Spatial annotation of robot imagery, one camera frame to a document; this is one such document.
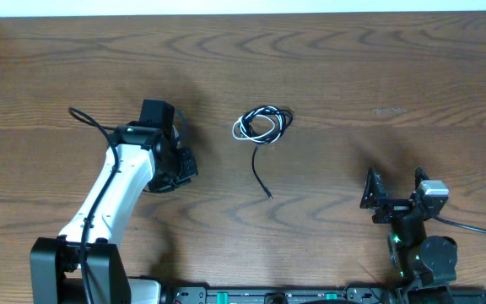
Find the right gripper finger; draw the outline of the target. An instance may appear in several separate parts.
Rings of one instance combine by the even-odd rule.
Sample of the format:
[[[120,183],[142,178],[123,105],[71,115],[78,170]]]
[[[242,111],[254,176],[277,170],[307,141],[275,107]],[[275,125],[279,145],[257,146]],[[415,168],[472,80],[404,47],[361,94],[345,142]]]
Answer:
[[[361,209],[378,209],[386,205],[388,194],[381,175],[372,167],[367,171],[364,193],[359,207]]]
[[[424,169],[421,166],[417,167],[414,171],[414,189],[418,190],[421,182],[426,180],[429,180],[429,177]]]

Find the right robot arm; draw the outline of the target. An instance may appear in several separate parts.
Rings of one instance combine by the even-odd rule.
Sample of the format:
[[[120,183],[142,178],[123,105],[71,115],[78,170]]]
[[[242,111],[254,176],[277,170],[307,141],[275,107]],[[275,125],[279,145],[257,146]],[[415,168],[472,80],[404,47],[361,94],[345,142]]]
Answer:
[[[449,198],[441,180],[422,168],[414,172],[408,198],[390,198],[381,175],[370,168],[359,207],[372,209],[375,224],[389,224],[390,260],[402,280],[383,296],[385,303],[452,303],[450,283],[456,280],[457,244],[448,236],[429,236],[424,222],[438,215]]]

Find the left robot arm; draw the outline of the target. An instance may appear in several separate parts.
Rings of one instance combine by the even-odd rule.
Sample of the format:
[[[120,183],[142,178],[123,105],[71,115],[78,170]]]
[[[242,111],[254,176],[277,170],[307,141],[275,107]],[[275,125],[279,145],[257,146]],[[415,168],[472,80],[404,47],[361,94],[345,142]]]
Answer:
[[[127,275],[122,238],[143,193],[168,193],[190,183],[197,163],[174,126],[181,112],[164,100],[144,100],[138,120],[107,127],[77,108],[69,114],[97,128],[107,151],[87,198],[57,237],[30,251],[35,303],[171,303],[170,288]]]

